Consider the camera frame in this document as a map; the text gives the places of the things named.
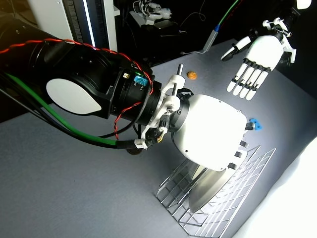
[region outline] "gray table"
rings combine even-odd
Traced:
[[[243,57],[219,61],[231,43],[153,69],[164,84],[183,63],[184,75],[187,71],[198,74],[196,81],[186,81],[186,87],[219,98],[260,121],[263,129],[246,135],[251,147],[261,144],[262,152],[277,148],[225,237],[235,233],[317,134],[317,101],[277,71],[250,102],[226,92]],[[78,117],[56,110],[85,132],[101,135],[113,129],[114,117]],[[129,131],[120,139],[134,137]],[[169,136],[162,144],[131,156],[124,150],[82,143],[26,114],[0,124],[0,140],[0,237],[187,237],[154,197],[158,185],[184,160]]]

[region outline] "metal wire basket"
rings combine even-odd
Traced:
[[[192,188],[200,182],[207,169],[191,180],[189,160],[180,164],[159,186],[156,198],[169,211],[180,226],[193,237],[219,238],[234,219],[250,190],[273,156],[276,148],[256,157],[260,146],[247,156],[231,179],[200,210],[191,212],[188,197]]]

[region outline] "orange object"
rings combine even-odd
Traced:
[[[189,71],[189,72],[187,73],[187,77],[188,77],[189,79],[191,79],[191,80],[195,80],[195,79],[197,79],[197,74],[196,74],[196,72]]]

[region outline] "white fabric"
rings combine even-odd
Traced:
[[[317,137],[273,185],[233,238],[317,237]]]

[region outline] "white light strip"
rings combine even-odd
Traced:
[[[87,6],[87,1],[86,0],[84,0],[84,8],[85,8],[86,19],[87,19],[87,22],[88,22],[88,28],[89,28],[89,34],[90,34],[90,38],[91,38],[91,43],[95,47],[96,44],[95,44],[93,29],[91,27],[90,16],[89,16],[88,6]]]

